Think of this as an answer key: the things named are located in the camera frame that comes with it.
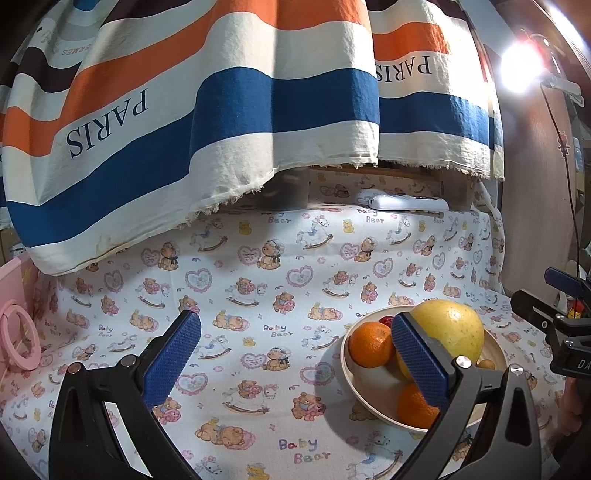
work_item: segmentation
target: grapefruit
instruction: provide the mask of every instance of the grapefruit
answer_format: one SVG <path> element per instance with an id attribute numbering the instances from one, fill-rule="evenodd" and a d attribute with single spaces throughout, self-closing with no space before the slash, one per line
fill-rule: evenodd
<path id="1" fill-rule="evenodd" d="M 473 309 L 451 300 L 427 300 L 410 313 L 427 335 L 441 342 L 452 358 L 464 355 L 476 365 L 484 347 L 484 327 Z M 402 374 L 412 380 L 398 352 L 396 359 Z"/>

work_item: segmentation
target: blue gripper pad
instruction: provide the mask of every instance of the blue gripper pad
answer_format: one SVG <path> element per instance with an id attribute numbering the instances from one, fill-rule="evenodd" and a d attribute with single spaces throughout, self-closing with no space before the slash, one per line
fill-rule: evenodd
<path id="1" fill-rule="evenodd" d="M 392 320 L 392 342 L 427 403 L 432 407 L 447 408 L 447 374 L 403 315 L 398 314 Z"/>
<path id="2" fill-rule="evenodd" d="M 167 339 L 144 375 L 142 399 L 150 410 L 162 405 L 170 395 L 200 338 L 201 320 L 199 315 L 191 312 Z"/>

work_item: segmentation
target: pink ring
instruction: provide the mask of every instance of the pink ring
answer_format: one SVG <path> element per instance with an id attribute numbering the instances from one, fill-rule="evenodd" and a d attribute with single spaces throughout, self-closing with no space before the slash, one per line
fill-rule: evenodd
<path id="1" fill-rule="evenodd" d="M 12 346 L 8 332 L 8 318 L 13 313 L 18 315 L 21 322 L 27 326 L 29 335 L 33 337 L 31 339 L 32 352 L 29 358 L 19 355 L 16 349 Z M 12 360 L 23 370 L 35 370 L 39 366 L 39 362 L 41 361 L 41 341 L 39 340 L 37 328 L 35 327 L 35 324 L 33 323 L 33 320 L 27 311 L 20 305 L 17 305 L 14 300 L 9 300 L 2 310 L 0 310 L 0 340 L 2 342 L 2 346 L 6 349 L 10 360 Z"/>

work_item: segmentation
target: bear-print fabric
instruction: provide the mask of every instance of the bear-print fabric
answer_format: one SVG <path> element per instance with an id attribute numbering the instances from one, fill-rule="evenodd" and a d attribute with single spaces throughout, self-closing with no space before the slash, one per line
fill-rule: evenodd
<path id="1" fill-rule="evenodd" d="M 340 370 L 340 339 L 374 310 L 445 298 L 475 308 L 507 360 L 527 370 L 548 476 L 564 379 L 550 372 L 543 334 L 495 291 L 502 251 L 493 218 L 349 205 L 360 182 L 421 190 L 409 180 L 395 187 L 390 178 L 359 178 L 318 173 L 311 188 L 332 196 L 307 210 L 260 212 L 246 199 L 85 270 L 41 277 L 41 365 L 11 368 L 0 384 L 0 421 L 27 462 L 47 479 L 68 364 L 100 368 L 138 355 L 189 309 L 201 318 L 201 341 L 152 412 L 204 480 L 388 479 L 419 439 L 356 401 Z M 115 405 L 107 408 L 130 464 L 147 473 L 125 419 Z M 474 433 L 462 437 L 446 472 L 460 464 Z"/>

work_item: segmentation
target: red fruit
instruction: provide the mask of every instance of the red fruit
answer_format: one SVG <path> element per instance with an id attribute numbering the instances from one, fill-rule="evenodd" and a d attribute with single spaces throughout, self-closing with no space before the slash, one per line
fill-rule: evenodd
<path id="1" fill-rule="evenodd" d="M 389 328 L 392 328 L 392 320 L 394 320 L 394 317 L 388 315 L 386 317 L 380 318 L 379 322 L 383 323 L 385 326 Z"/>

